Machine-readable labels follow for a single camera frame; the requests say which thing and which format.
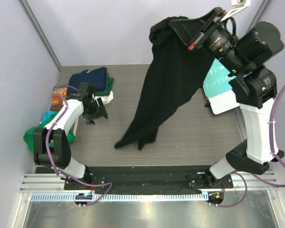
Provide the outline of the black t shirt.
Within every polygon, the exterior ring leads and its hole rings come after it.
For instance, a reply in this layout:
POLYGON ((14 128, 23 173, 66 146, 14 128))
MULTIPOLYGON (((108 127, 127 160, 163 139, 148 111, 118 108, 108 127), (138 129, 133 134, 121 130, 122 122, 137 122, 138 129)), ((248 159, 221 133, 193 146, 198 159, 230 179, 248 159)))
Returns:
POLYGON ((159 126, 190 101, 202 87, 214 57, 205 49, 188 51, 169 26, 167 17, 150 29, 153 60, 147 70, 133 121, 115 144, 122 148, 137 142, 141 150, 156 140, 159 126))

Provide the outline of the teal folding template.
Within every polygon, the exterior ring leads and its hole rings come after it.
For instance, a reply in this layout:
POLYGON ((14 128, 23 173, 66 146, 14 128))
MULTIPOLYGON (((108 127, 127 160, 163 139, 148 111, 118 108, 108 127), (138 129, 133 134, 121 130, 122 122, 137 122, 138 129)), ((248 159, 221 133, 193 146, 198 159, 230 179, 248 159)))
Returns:
POLYGON ((236 76, 229 77, 229 71, 215 59, 203 82, 203 90, 208 98, 218 96, 232 89, 229 81, 236 76))

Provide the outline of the white board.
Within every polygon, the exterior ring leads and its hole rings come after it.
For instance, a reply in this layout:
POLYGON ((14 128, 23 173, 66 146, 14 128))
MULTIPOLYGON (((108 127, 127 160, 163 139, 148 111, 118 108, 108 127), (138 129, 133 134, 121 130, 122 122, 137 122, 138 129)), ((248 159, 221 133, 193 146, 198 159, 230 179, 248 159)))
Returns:
POLYGON ((209 108, 214 115, 219 115, 229 110, 239 107, 236 101, 236 95, 232 90, 208 98, 205 107, 209 108))

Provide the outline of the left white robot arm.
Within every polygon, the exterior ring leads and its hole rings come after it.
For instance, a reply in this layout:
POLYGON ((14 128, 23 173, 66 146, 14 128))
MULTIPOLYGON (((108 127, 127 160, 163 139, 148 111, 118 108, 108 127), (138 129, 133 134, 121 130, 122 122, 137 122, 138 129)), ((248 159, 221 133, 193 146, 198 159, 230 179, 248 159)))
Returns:
POLYGON ((101 117, 108 118, 100 97, 73 94, 50 123, 34 130, 33 154, 36 165, 74 178, 75 184, 85 190, 92 183, 89 168, 72 157, 67 139, 67 134, 79 116, 83 116, 88 124, 94 124, 95 119, 101 117))

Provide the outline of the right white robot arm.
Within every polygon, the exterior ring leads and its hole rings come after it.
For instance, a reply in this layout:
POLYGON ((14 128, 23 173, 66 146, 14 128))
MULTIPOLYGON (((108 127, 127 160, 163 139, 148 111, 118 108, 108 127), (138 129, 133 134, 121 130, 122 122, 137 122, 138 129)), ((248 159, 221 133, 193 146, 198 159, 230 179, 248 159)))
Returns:
POLYGON ((229 71, 229 84, 244 117, 247 138, 205 172, 205 182, 212 188, 234 171, 261 175, 270 162, 284 156, 269 131, 277 81, 265 66, 284 48, 280 32, 273 24, 261 21, 238 38, 235 29, 227 29, 228 21, 235 23, 216 7, 198 19, 174 19, 169 23, 188 50, 205 48, 229 71))

